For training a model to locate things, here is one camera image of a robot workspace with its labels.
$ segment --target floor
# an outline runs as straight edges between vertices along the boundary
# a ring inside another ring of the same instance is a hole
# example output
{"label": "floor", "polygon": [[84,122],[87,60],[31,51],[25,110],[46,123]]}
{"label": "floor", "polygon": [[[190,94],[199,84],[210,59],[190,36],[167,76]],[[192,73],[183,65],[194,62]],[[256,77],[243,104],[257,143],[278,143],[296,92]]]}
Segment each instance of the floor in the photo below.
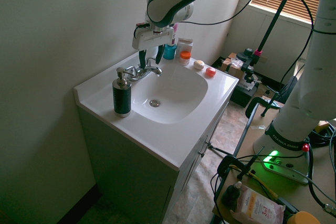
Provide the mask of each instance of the floor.
{"label": "floor", "polygon": [[[265,91],[266,87],[260,85],[255,96],[260,97]],[[247,123],[244,113],[245,108],[230,101],[212,137],[214,146],[233,153]],[[216,174],[217,167],[224,156],[212,150],[206,152],[164,224],[210,223],[214,206],[210,179]],[[136,224],[136,221],[102,196],[78,223]]]}

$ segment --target desk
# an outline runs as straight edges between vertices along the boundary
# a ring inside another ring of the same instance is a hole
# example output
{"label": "desk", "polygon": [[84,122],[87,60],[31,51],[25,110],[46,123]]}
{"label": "desk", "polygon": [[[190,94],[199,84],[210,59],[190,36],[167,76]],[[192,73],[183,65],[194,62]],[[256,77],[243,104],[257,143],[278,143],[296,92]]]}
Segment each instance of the desk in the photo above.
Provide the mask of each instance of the desk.
{"label": "desk", "polygon": [[[270,109],[266,116],[263,118],[260,114],[265,108],[259,106],[257,112],[252,120],[251,126],[264,125],[268,126],[269,123],[275,118],[278,114],[278,110]],[[253,130],[252,128],[248,129],[245,139],[239,149],[237,157],[246,156],[254,154],[253,151],[253,142],[255,139],[260,137],[264,130]],[[314,153],[314,171],[313,171],[313,181],[331,198],[335,199],[335,178],[332,165],[329,157],[328,147],[315,148]],[[302,185],[293,180],[287,179],[275,173],[266,171],[262,164],[254,163],[251,167],[256,171],[256,176],[258,176],[266,185],[269,186],[275,193],[283,197],[285,200],[294,205],[297,209],[301,211],[306,211],[314,215],[322,224],[332,224],[336,223],[336,218],[332,217],[328,213],[324,212],[322,208],[315,202],[313,197],[310,194],[308,185]],[[236,176],[238,172],[232,170],[229,172],[225,182],[221,183],[221,191],[217,198],[217,204],[219,210],[225,221],[230,224],[240,224],[240,222],[233,219],[229,210],[223,206],[221,202],[221,197],[226,188],[229,185],[237,182]],[[247,176],[244,176],[242,180],[243,184],[250,187],[251,189],[257,191],[258,193],[265,196],[263,190],[254,180],[249,179]],[[331,201],[323,194],[321,194],[317,189],[315,189],[317,196],[321,199],[323,203],[328,203],[334,206]],[[219,216],[216,206],[213,209],[213,213]]]}

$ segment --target white countertop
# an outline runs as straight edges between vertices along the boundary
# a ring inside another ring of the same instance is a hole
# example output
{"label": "white countertop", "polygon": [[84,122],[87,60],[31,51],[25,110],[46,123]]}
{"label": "white countertop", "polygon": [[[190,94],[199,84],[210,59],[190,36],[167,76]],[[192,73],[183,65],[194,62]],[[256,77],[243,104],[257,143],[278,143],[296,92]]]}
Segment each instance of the white countertop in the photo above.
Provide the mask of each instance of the white countertop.
{"label": "white countertop", "polygon": [[[139,63],[138,53],[76,86],[74,88],[76,104],[172,169],[179,170],[238,83],[238,79],[219,70],[214,77],[206,77],[205,69],[208,66],[206,65],[203,70],[199,71],[193,68],[193,62],[194,59],[191,59],[186,68],[202,76],[208,84],[208,89],[199,106],[179,122],[154,122],[133,110],[126,118],[119,118],[114,114],[112,82],[117,78],[116,68],[136,66]],[[165,64],[179,63],[162,58],[159,67]]]}

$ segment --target red object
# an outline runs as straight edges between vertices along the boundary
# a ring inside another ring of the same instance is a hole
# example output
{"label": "red object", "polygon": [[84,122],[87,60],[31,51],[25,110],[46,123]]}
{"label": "red object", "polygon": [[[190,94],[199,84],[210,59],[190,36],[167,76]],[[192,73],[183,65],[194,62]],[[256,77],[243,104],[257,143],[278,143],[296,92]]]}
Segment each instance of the red object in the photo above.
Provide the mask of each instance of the red object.
{"label": "red object", "polygon": [[260,56],[260,55],[262,54],[262,51],[258,51],[258,50],[256,50],[256,51],[254,52],[254,54],[255,54],[256,56]]}
{"label": "red object", "polygon": [[206,70],[205,70],[205,73],[210,76],[210,77],[213,77],[215,76],[216,74],[216,69],[212,68],[212,67],[208,67]]}
{"label": "red object", "polygon": [[302,146],[302,150],[303,150],[304,152],[309,152],[309,144],[304,144],[304,145]]}

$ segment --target white wall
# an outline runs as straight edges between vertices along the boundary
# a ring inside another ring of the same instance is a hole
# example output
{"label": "white wall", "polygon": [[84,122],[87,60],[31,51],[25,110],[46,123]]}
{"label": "white wall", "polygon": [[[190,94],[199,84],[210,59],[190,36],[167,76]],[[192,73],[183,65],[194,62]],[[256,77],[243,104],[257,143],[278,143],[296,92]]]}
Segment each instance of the white wall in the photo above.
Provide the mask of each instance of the white wall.
{"label": "white wall", "polygon": [[[248,0],[239,0],[237,10],[240,10]],[[274,14],[248,6],[234,18],[228,37],[222,49],[222,57],[231,52],[242,52],[249,47],[253,50],[260,45]],[[280,81],[284,73],[301,53],[310,33],[310,25],[292,18],[280,15],[266,44],[263,47],[265,63],[258,62],[255,71]],[[286,83],[292,75],[294,68],[287,75]]]}
{"label": "white wall", "polygon": [[[231,16],[238,0],[198,0],[191,19]],[[72,88],[133,54],[145,0],[0,0],[0,209],[56,223],[94,184]],[[181,24],[212,63],[229,24]]]}

